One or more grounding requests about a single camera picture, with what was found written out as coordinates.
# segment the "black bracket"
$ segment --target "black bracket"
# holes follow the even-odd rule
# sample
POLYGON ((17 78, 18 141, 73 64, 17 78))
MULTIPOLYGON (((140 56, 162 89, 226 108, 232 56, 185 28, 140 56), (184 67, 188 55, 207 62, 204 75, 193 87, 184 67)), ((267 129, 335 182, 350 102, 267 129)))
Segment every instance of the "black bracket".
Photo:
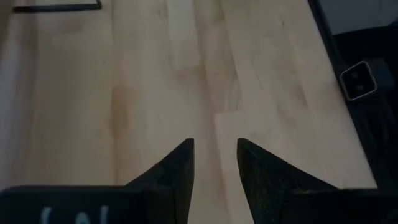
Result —
POLYGON ((72 12, 102 9, 101 0, 93 4, 56 4, 43 6, 15 6, 14 13, 39 13, 39 12, 72 12))

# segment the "wooden surface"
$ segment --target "wooden surface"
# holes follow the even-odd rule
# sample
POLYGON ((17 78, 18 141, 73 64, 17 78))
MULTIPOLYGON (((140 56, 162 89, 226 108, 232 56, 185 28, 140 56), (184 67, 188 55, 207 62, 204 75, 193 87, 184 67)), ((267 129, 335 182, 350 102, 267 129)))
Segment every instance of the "wooden surface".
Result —
POLYGON ((185 138, 195 138, 190 223, 252 223, 237 138, 337 187, 375 187, 305 0, 181 1, 13 15, 0 63, 2 188, 125 184, 185 138))

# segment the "wooden table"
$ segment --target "wooden table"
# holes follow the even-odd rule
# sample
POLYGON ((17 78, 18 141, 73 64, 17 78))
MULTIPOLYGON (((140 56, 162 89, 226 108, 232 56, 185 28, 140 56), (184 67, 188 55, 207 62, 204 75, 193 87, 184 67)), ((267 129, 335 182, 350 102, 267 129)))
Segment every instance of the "wooden table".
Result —
POLYGON ((13 15, 1 187, 125 184, 189 137, 190 223, 252 223, 237 138, 337 187, 376 186, 306 0, 103 4, 13 15))

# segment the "black object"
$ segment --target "black object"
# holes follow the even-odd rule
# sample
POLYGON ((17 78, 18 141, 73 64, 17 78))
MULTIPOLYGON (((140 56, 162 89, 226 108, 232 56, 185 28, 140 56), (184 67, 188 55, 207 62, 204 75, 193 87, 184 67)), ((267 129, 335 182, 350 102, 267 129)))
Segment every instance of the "black object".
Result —
POLYGON ((320 1, 308 1, 377 186, 397 192, 397 22, 332 35, 320 1))
POLYGON ((0 194, 0 223, 188 222, 193 139, 123 187, 15 187, 0 194))
POLYGON ((59 4, 48 6, 15 6, 14 13, 38 13, 38 12, 71 12, 102 9, 101 0, 93 4, 59 4))
POLYGON ((338 190, 246 139, 238 164, 255 224, 398 222, 397 195, 338 190))

